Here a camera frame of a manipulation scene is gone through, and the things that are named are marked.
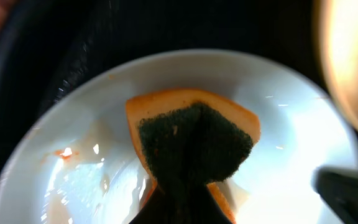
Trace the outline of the light green plate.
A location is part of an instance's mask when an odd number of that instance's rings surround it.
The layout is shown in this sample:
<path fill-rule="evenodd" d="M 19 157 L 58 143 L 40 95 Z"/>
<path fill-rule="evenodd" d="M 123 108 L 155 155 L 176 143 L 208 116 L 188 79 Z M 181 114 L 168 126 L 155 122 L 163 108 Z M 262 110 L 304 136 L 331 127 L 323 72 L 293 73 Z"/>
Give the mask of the light green plate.
<path fill-rule="evenodd" d="M 55 105 L 0 175 L 0 223 L 128 223 L 151 182 L 132 147 L 125 103 L 197 88 L 253 111 L 261 138 L 220 185 L 238 223 L 339 223 L 314 189 L 321 167 L 358 174 L 358 141 L 328 96 L 255 55 L 181 50 L 104 72 Z"/>

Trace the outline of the yellow plate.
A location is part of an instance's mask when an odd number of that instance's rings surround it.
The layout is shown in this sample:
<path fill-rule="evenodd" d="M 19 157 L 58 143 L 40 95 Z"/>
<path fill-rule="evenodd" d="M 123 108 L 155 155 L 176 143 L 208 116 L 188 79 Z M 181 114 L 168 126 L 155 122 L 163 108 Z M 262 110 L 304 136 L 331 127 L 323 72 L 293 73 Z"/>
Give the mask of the yellow plate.
<path fill-rule="evenodd" d="M 318 55 L 329 93 L 358 130 L 358 0 L 316 2 Z"/>

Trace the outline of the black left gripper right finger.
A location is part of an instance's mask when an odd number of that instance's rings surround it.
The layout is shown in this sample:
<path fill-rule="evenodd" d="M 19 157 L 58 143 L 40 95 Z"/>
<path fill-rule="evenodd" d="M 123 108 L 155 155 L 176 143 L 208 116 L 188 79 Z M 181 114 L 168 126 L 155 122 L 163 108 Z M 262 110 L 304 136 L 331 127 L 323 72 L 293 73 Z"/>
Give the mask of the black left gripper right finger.
<path fill-rule="evenodd" d="M 345 224 L 358 224 L 357 171 L 323 167 L 317 171 L 314 187 Z"/>

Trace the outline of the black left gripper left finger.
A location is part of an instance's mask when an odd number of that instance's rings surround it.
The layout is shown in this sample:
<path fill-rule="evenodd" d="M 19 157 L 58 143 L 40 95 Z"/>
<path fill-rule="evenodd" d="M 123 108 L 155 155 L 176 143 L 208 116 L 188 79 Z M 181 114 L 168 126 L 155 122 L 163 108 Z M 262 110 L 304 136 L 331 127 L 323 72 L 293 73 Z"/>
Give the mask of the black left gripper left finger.
<path fill-rule="evenodd" d="M 130 224 L 230 224 L 206 186 L 175 198 L 157 187 Z"/>

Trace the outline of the orange green sponge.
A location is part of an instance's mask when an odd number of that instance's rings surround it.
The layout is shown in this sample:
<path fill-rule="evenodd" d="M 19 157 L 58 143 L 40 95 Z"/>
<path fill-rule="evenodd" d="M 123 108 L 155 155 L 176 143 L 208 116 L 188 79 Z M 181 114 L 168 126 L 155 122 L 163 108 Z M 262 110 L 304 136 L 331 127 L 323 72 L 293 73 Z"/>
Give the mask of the orange green sponge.
<path fill-rule="evenodd" d="M 135 152 L 152 179 L 145 203 L 157 187 L 178 198 L 206 186 L 234 223 L 218 182 L 232 176 L 259 141 L 256 114 L 215 93 L 174 89 L 127 100 L 126 116 Z"/>

